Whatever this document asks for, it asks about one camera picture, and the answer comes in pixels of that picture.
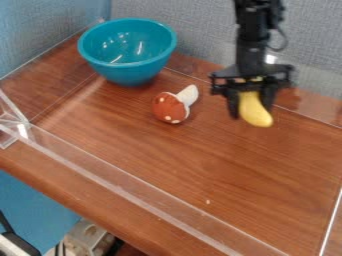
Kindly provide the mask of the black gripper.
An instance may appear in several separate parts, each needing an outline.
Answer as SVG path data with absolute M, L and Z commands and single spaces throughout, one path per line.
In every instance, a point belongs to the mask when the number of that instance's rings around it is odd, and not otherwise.
M 210 74 L 211 93 L 226 96 L 234 119 L 240 118 L 240 93 L 260 92 L 262 105 L 270 111 L 278 90 L 292 86 L 294 66 L 266 62 L 269 41 L 238 38 L 236 63 Z

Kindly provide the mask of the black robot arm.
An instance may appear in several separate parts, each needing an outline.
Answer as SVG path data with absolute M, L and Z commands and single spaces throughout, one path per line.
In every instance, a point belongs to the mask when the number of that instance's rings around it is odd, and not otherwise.
M 236 39 L 236 63 L 210 74 L 211 94 L 228 99 L 232 117 L 240 119 L 242 114 L 242 94 L 253 92 L 266 113 L 270 113 L 277 93 L 292 86 L 292 64 L 269 64 L 268 49 L 272 48 L 272 30 L 277 30 L 286 39 L 280 27 L 284 21 L 285 6 L 282 0 L 234 0 L 236 22 L 238 25 Z M 285 40 L 282 51 L 289 44 Z

